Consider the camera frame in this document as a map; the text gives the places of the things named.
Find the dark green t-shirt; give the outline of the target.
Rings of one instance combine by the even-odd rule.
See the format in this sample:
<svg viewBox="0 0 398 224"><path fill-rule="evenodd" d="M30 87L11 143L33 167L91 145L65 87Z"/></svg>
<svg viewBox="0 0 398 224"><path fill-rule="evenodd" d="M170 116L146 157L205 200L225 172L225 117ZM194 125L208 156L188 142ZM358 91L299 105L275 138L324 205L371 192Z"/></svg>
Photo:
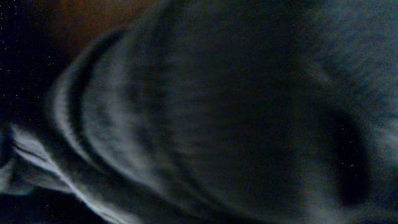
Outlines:
<svg viewBox="0 0 398 224"><path fill-rule="evenodd" d="M92 41L1 193L108 223L396 223L396 1L163 1Z"/></svg>

